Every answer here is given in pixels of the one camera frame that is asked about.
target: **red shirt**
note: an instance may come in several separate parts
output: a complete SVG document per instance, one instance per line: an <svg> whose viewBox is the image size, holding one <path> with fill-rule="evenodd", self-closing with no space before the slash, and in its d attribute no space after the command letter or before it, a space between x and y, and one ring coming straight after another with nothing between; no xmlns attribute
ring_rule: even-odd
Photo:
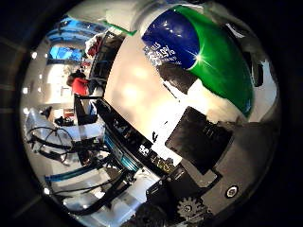
<svg viewBox="0 0 303 227"><path fill-rule="evenodd" d="M87 95L87 83L88 81L86 79L81 78L75 78L73 84L72 84L72 90L74 93L86 96Z"/></svg>

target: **cable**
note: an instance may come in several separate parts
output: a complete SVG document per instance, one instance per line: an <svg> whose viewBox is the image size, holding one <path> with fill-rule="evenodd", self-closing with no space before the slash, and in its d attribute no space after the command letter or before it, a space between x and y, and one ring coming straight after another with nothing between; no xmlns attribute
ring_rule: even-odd
<svg viewBox="0 0 303 227"><path fill-rule="evenodd" d="M106 185L108 183L112 183L112 182L116 181L118 178L119 178L119 176L116 177L116 178L114 178L114 179L112 179L112 180L109 180L109 181L107 181L105 183L100 183L100 184L97 184L97 185L94 185L94 186L90 186L90 187L83 187L83 188L77 188L77 189L57 191L57 192L54 192L54 193L52 193L50 195L58 195L59 193L63 193L63 192L75 192L75 191L88 190L88 191L82 192L82 193L86 193L86 192L89 192L89 191L91 191L91 190L93 190L93 189L95 189L97 187L104 186L104 185Z"/></svg>
<svg viewBox="0 0 303 227"><path fill-rule="evenodd" d="M120 195L122 192L124 192L130 186L129 183L126 183L118 189L118 187L127 178L127 176L130 173L131 173L131 171L124 170L119 175L118 179L113 183L113 185L105 192L104 196L101 199L95 201L88 208L85 208L82 210L72 210L62 204L62 209L64 211L66 211L68 214L73 214L73 215L78 215L78 216L91 215L91 214L97 212L102 206L111 202L115 197Z"/></svg>

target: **gear sign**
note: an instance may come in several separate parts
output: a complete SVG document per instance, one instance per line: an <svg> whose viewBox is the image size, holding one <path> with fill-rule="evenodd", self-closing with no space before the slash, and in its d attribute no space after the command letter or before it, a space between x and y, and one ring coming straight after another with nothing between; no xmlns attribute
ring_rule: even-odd
<svg viewBox="0 0 303 227"><path fill-rule="evenodd" d="M202 210L202 204L192 197L183 198L177 206L181 218L190 219Z"/></svg>

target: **person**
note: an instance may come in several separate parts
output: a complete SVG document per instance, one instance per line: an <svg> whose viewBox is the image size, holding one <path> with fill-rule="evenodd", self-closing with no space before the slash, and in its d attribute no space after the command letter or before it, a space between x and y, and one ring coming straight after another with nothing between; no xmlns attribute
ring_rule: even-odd
<svg viewBox="0 0 303 227"><path fill-rule="evenodd" d="M81 96L90 96L101 83L102 81L97 78L86 79L79 69L70 74L66 81L66 84L72 87L73 92Z"/></svg>

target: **black panel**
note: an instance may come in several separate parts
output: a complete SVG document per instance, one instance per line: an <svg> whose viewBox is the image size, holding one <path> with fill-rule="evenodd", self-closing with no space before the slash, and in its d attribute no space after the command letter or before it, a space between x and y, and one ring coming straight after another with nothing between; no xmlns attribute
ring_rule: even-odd
<svg viewBox="0 0 303 227"><path fill-rule="evenodd" d="M205 173L222 155L231 132L206 120L205 115L187 107L166 146Z"/></svg>
<svg viewBox="0 0 303 227"><path fill-rule="evenodd" d="M160 77L168 81L171 86L177 88L184 94L187 94L189 87L196 81L197 77L188 70L181 68L173 63L163 63L158 66Z"/></svg>

